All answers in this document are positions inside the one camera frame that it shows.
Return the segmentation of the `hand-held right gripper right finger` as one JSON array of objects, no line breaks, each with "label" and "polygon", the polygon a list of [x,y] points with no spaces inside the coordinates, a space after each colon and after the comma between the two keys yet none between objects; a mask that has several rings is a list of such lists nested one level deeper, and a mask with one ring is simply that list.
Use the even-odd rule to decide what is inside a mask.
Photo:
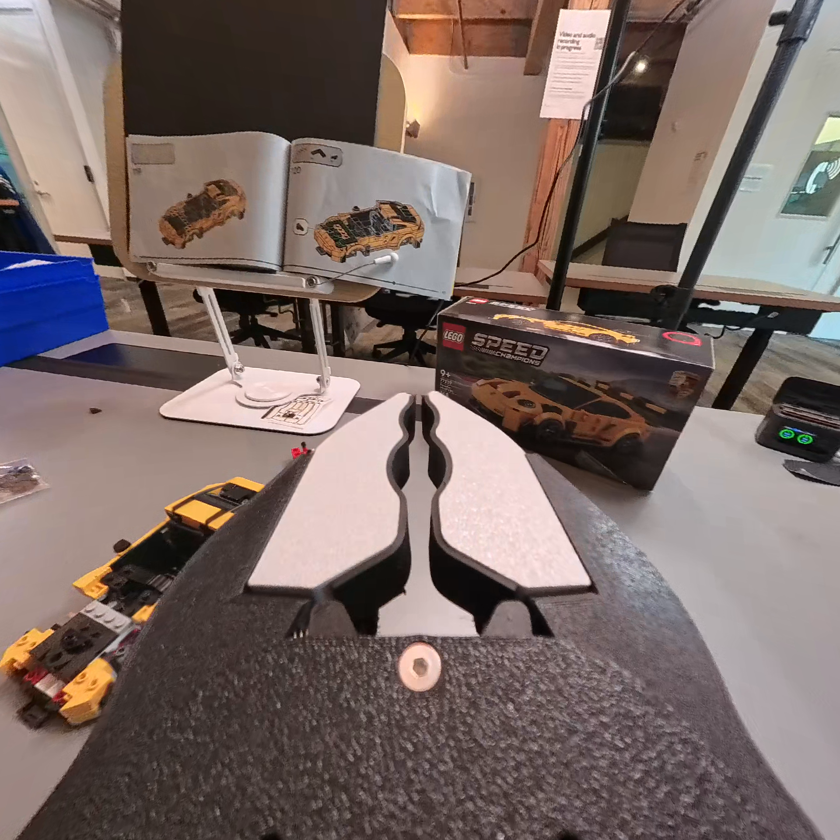
[{"label": "hand-held right gripper right finger", "polygon": [[472,618],[502,603],[541,618],[543,597],[588,595],[594,583],[525,452],[440,392],[422,402],[430,508],[429,570]]}]

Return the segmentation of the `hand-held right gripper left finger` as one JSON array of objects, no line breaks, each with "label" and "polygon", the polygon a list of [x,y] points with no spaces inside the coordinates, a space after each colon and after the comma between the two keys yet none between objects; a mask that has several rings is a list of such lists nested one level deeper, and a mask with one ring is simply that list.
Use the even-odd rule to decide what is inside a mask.
[{"label": "hand-held right gripper left finger", "polygon": [[411,570],[407,504],[415,395],[401,392],[305,456],[302,476],[247,582],[258,594],[330,598],[377,618]]}]

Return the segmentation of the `yellow lego car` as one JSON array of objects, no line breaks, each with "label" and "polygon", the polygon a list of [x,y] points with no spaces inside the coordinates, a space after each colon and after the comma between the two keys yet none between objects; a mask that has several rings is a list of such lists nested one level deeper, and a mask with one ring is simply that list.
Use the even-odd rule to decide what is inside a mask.
[{"label": "yellow lego car", "polygon": [[31,730],[53,721],[78,728],[106,706],[126,657],[190,559],[263,490],[235,477],[176,500],[141,538],[113,545],[109,562],[77,578],[82,608],[33,628],[3,652],[2,675],[26,695],[18,719]]}]

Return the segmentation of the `white book stand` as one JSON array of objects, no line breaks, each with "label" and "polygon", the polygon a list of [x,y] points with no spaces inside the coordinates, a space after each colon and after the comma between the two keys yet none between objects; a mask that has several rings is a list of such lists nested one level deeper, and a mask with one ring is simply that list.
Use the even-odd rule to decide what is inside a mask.
[{"label": "white book stand", "polygon": [[[371,144],[380,86],[387,2],[122,2],[121,60],[104,88],[112,245],[142,280],[195,287],[222,348],[225,367],[161,407],[167,419],[303,436],[332,430],[361,385],[332,377],[321,302],[355,305],[375,287],[316,277],[220,269],[190,279],[188,266],[158,268],[130,255],[125,140],[131,134],[184,136],[268,130],[287,140]],[[214,291],[278,292],[307,300],[318,354],[313,373],[247,367],[224,326]],[[305,427],[261,417],[301,394],[328,404]]]}]

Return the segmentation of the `clear plastic bag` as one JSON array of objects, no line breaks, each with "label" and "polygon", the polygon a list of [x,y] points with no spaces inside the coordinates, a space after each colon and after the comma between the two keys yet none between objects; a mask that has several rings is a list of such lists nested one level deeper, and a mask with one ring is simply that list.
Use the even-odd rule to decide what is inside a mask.
[{"label": "clear plastic bag", "polygon": [[47,490],[47,483],[28,458],[1,463],[1,505]]}]

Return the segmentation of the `instruction booklet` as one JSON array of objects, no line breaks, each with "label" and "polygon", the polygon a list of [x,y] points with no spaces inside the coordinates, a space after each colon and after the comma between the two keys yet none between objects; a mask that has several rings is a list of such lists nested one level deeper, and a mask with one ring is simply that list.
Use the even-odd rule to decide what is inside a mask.
[{"label": "instruction booklet", "polygon": [[272,133],[131,134],[129,252],[448,299],[472,175],[402,152]]}]

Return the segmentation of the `black lego set box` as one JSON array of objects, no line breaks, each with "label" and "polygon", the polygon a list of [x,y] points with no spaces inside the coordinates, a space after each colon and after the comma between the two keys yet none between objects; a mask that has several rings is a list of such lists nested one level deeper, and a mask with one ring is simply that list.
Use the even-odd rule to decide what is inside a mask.
[{"label": "black lego set box", "polygon": [[439,392],[522,448],[645,492],[714,370],[694,332],[478,297],[437,315]]}]

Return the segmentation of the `sticker sheet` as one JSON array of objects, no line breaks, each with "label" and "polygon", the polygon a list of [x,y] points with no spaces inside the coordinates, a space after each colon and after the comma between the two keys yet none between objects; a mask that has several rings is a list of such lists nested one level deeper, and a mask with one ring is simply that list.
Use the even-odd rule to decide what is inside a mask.
[{"label": "sticker sheet", "polygon": [[301,394],[271,407],[261,419],[283,427],[305,427],[330,403],[327,395]]}]

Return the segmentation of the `short wooden desk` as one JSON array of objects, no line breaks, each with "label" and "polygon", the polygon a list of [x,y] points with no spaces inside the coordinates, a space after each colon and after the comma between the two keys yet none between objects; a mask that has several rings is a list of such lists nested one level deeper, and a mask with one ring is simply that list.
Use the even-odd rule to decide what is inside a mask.
[{"label": "short wooden desk", "polygon": [[530,272],[506,269],[490,276],[489,269],[459,267],[456,270],[453,296],[509,301],[543,308],[548,300],[549,288]]}]

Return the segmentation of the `black charger with green lights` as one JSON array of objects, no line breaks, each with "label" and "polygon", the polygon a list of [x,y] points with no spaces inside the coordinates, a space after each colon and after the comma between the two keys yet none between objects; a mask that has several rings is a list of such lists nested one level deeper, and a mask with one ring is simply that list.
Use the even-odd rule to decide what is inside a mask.
[{"label": "black charger with green lights", "polygon": [[757,427],[762,447],[813,463],[827,463],[839,450],[839,386],[788,377]]}]

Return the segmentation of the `long wooden desk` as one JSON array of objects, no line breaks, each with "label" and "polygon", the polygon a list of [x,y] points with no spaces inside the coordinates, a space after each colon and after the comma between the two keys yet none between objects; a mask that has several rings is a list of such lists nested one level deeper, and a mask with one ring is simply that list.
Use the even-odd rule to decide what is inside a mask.
[{"label": "long wooden desk", "polygon": [[704,275],[691,289],[675,272],[571,263],[564,285],[587,290],[595,302],[623,299],[607,308],[619,318],[648,320],[659,327],[710,325],[750,330],[712,408],[730,410],[776,333],[807,335],[825,314],[838,314],[838,296],[764,280]]}]

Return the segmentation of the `blue plastic bin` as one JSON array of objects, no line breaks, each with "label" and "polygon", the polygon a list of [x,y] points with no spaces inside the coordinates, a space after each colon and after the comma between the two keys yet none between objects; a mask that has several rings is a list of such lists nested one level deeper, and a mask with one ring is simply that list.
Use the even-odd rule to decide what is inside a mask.
[{"label": "blue plastic bin", "polygon": [[91,258],[1,253],[1,365],[109,330]]}]

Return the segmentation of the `black stand pole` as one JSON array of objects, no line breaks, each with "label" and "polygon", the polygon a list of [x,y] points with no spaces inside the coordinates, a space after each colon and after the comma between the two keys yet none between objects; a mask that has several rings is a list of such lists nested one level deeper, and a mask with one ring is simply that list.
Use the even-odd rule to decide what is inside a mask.
[{"label": "black stand pole", "polygon": [[688,312],[695,288],[720,234],[749,164],[779,100],[784,84],[804,43],[809,39],[823,1],[796,1],[784,13],[772,14],[771,25],[782,25],[769,68],[753,101],[738,141],[724,171],[707,217],[675,290],[659,308],[658,326],[676,329]]},{"label": "black stand pole", "polygon": [[611,16],[605,33],[605,44],[595,80],[595,90],[591,101],[584,107],[584,120],[581,125],[580,142],[578,143],[580,149],[568,190],[565,216],[560,229],[558,249],[554,259],[554,270],[547,299],[547,309],[549,310],[559,311],[561,308],[576,231],[581,219],[585,190],[592,171],[602,127],[606,99],[611,86],[615,84],[618,55],[631,6],[631,1],[615,1],[611,5]]}]

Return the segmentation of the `white paper sign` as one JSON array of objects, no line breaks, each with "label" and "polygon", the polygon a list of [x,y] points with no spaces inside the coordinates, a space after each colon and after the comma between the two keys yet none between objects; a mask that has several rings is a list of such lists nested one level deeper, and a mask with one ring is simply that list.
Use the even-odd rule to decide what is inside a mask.
[{"label": "white paper sign", "polygon": [[560,11],[542,95],[541,119],[581,119],[595,94],[610,17],[608,9]]}]

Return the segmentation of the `wooden post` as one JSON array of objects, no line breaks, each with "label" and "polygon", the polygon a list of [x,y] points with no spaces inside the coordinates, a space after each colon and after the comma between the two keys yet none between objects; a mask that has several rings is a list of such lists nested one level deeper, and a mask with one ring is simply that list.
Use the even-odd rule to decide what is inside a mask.
[{"label": "wooden post", "polygon": [[519,269],[522,271],[535,274],[539,260],[551,259],[555,253],[580,131],[580,120],[546,121],[523,237],[524,245],[532,242],[536,245],[521,257]]}]

